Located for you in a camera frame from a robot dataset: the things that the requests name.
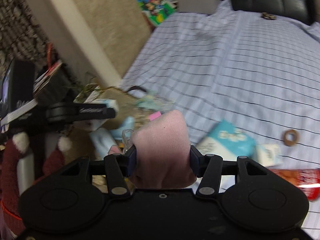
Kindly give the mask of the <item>pink fabric pouch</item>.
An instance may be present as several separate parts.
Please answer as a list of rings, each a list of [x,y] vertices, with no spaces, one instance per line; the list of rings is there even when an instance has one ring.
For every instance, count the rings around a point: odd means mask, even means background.
[[[131,182],[142,189],[181,189],[196,181],[190,168],[190,140],[183,114],[173,110],[131,135],[137,166]]]

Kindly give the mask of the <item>light blue mask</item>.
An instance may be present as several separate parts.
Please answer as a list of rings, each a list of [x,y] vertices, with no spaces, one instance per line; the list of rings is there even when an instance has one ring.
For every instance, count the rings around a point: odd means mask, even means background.
[[[111,133],[105,128],[89,133],[89,137],[95,148],[96,160],[103,160],[109,154],[122,153]]]

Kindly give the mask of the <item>brown tape roll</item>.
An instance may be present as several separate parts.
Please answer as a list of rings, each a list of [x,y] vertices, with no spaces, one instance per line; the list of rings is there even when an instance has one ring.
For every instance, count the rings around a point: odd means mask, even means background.
[[[299,133],[294,129],[289,129],[283,134],[284,145],[292,147],[299,141]]]

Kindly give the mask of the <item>blue face mask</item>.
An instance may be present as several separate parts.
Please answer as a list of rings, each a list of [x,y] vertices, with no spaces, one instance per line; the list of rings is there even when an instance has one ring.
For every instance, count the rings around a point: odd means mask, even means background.
[[[135,118],[132,116],[128,116],[125,118],[125,120],[117,129],[110,130],[110,133],[114,138],[114,140],[121,141],[123,132],[126,133],[128,130],[133,130],[134,127],[135,127]]]

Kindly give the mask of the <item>small white tissue pack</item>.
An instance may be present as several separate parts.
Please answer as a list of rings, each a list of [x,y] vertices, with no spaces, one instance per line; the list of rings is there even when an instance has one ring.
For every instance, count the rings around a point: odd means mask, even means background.
[[[81,121],[82,128],[86,131],[96,131],[105,122],[114,119],[119,112],[119,106],[114,99],[96,99],[91,104],[86,103],[82,109],[81,114],[89,114],[90,119]]]

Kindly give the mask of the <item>blue-grey sachet bag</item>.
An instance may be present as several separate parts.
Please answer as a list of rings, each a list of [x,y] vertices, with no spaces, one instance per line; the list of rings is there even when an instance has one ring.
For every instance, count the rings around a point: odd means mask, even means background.
[[[146,94],[144,97],[137,99],[136,107],[164,114],[173,110],[174,104],[172,101],[162,99],[158,95]]]

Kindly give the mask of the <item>stack of magazines on shelf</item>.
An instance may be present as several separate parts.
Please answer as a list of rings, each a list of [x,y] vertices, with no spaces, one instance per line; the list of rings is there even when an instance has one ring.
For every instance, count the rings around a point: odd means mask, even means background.
[[[71,88],[65,64],[58,60],[35,81],[33,97],[38,105],[49,106],[61,102]]]

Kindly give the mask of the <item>cleansing towel pack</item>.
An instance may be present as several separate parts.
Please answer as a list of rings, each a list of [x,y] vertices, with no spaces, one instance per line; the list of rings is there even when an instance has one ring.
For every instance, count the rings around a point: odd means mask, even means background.
[[[255,140],[242,129],[222,120],[202,139],[196,148],[203,154],[215,154],[227,161],[239,156],[250,157],[255,150]]]

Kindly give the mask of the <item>woven fabric-lined basket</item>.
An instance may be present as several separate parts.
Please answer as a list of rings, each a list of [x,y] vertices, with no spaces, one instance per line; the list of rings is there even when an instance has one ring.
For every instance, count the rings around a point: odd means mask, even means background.
[[[137,99],[144,97],[146,94],[158,95],[156,92],[139,86],[133,86],[127,91],[115,87],[106,89],[97,99],[116,100],[119,106],[119,112],[114,119],[108,120],[100,128],[105,128],[108,131],[117,129],[128,116],[135,118],[135,127],[133,130],[137,130],[144,124],[147,124],[150,121],[149,115],[155,112],[136,107]],[[82,128],[80,121],[75,122],[69,127],[68,137],[72,142],[72,148],[65,153],[66,164],[83,156],[89,156],[91,159],[96,160],[94,155],[95,148],[89,138],[89,133],[90,131],[86,131]]]

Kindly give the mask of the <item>potted plant white pot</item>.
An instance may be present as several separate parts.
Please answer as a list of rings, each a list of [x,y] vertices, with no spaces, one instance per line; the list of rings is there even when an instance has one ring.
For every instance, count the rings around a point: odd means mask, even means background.
[[[85,73],[84,82],[77,80],[72,88],[76,93],[74,103],[84,103],[87,99],[91,102],[101,96],[106,90],[106,88],[99,84],[98,78],[90,72]]]

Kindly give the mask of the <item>blue checked bed sheet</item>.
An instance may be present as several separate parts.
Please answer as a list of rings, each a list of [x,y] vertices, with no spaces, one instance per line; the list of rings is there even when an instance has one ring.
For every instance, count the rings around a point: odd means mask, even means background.
[[[174,13],[155,29],[120,88],[170,99],[198,144],[227,120],[281,148],[281,168],[319,168],[319,23],[263,19],[224,0],[213,15]],[[289,129],[295,146],[284,145]]]

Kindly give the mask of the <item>red biscuit tin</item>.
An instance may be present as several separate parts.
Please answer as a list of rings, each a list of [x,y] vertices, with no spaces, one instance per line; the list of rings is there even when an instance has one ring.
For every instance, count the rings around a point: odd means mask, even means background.
[[[319,198],[319,169],[284,170],[270,169],[273,173],[300,188],[309,201]]]

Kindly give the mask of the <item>colourful cartoon picture book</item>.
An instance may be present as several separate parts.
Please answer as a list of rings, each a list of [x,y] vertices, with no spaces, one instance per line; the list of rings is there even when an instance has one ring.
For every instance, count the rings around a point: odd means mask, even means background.
[[[176,11],[169,0],[137,0],[142,13],[157,27]]]

